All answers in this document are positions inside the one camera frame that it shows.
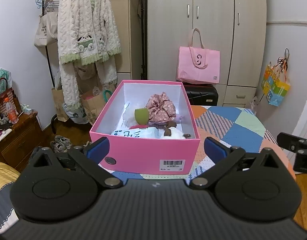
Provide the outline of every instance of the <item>brown plush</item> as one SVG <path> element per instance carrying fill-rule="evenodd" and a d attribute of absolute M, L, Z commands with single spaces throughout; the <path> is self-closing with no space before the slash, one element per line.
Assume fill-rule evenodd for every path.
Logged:
<path fill-rule="evenodd" d="M 170 128 L 170 127 L 175 127 L 177 128 L 177 124 L 175 121 L 169 121 L 167 122 L 167 125 L 166 125 L 166 129 Z"/>
<path fill-rule="evenodd" d="M 166 129 L 164 136 L 171 136 L 172 135 L 172 131 L 170 129 Z"/>

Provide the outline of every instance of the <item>drawer handle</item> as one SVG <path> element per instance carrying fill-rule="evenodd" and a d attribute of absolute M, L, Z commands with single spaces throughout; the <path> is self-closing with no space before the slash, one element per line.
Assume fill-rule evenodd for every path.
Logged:
<path fill-rule="evenodd" d="M 25 142 L 26 142 L 26 141 L 23 141 L 22 143 L 19 143 L 19 146 L 18 146 L 17 150 L 18 150 L 19 148 L 21 148 L 21 147 L 24 145 Z"/>

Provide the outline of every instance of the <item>pink box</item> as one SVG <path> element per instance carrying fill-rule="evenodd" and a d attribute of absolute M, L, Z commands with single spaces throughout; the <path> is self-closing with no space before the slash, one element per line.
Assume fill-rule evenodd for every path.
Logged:
<path fill-rule="evenodd" d="M 181 117 L 177 129 L 191 135 L 190 139 L 147 139 L 111 135 L 117 129 L 126 102 L 146 105 L 153 94 L 166 92 Z M 116 164 L 106 161 L 100 164 L 106 169 L 142 174 L 181 175 L 188 174 L 200 142 L 194 115 L 181 82 L 123 80 L 103 108 L 90 130 L 92 142 L 107 137 L 110 150 L 107 157 Z M 168 162 L 179 161 L 180 169 L 166 168 Z"/>

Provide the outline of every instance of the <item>colorful gift bag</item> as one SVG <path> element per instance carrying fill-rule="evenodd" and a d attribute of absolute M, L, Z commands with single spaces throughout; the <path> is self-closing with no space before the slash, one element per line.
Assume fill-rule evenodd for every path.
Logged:
<path fill-rule="evenodd" d="M 289 50 L 286 49 L 285 58 L 279 58 L 278 64 L 267 65 L 261 87 L 270 105 L 279 106 L 290 89 L 289 78 L 287 76 Z"/>

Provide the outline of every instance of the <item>black suitcase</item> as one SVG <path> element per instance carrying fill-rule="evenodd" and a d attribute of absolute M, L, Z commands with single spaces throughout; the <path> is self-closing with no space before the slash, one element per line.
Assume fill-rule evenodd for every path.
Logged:
<path fill-rule="evenodd" d="M 192 106 L 216 106 L 218 92 L 210 84 L 193 85 L 184 83 L 184 87 Z"/>

